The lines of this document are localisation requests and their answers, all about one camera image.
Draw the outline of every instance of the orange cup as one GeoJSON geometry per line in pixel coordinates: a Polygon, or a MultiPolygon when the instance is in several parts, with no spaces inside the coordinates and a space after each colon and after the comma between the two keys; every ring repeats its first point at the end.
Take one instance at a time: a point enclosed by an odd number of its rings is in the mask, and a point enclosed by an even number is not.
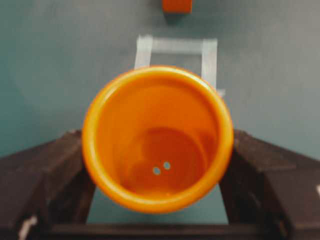
{"type": "Polygon", "coordinates": [[[152,66],[100,91],[86,114],[82,145],[88,172],[111,199],[138,212],[168,213],[220,181],[233,127],[206,82],[183,69],[152,66]]]}

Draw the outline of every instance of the orange block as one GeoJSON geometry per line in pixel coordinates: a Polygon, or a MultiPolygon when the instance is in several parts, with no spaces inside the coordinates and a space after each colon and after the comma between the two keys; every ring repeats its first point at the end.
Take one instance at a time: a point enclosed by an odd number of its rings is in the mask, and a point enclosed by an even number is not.
{"type": "Polygon", "coordinates": [[[192,0],[162,0],[165,13],[188,14],[192,11],[192,0]]]}

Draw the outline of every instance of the hole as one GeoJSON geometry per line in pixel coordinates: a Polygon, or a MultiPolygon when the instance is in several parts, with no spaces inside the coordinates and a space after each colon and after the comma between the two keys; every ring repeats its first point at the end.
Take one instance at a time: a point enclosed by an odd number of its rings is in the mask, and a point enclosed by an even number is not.
{"type": "Polygon", "coordinates": [[[155,166],[155,167],[152,169],[152,171],[153,171],[153,174],[154,174],[154,175],[160,175],[160,174],[161,174],[161,170],[160,170],[160,168],[158,168],[157,166],[155,166]]]}
{"type": "Polygon", "coordinates": [[[164,167],[165,170],[169,170],[171,168],[170,162],[165,161],[164,164],[163,164],[163,167],[164,167]]]}

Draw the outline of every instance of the table surface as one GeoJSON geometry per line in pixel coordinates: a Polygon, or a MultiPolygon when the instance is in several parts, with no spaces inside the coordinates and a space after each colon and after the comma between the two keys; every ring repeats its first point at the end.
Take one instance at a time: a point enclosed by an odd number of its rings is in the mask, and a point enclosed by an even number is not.
{"type": "MultiPolygon", "coordinates": [[[[0,156],[82,127],[96,93],[132,69],[139,35],[217,38],[217,87],[234,127],[320,159],[320,2],[195,0],[164,15],[159,0],[0,1],[0,156]]],[[[197,72],[200,58],[152,55],[197,72]]],[[[96,191],[89,222],[225,223],[219,188],[182,211],[128,211],[96,191]]]]}

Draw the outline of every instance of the tape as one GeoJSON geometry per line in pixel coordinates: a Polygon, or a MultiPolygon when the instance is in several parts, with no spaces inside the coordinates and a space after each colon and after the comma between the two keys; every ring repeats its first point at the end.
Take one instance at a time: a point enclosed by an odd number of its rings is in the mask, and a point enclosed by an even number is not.
{"type": "MultiPolygon", "coordinates": [[[[201,77],[217,88],[217,39],[186,39],[139,36],[136,41],[134,68],[148,67],[152,53],[201,55],[201,77]]],[[[223,97],[224,89],[217,89],[223,97]]]]}
{"type": "Polygon", "coordinates": [[[136,55],[134,69],[150,66],[153,37],[151,35],[139,36],[136,40],[136,55]]]}

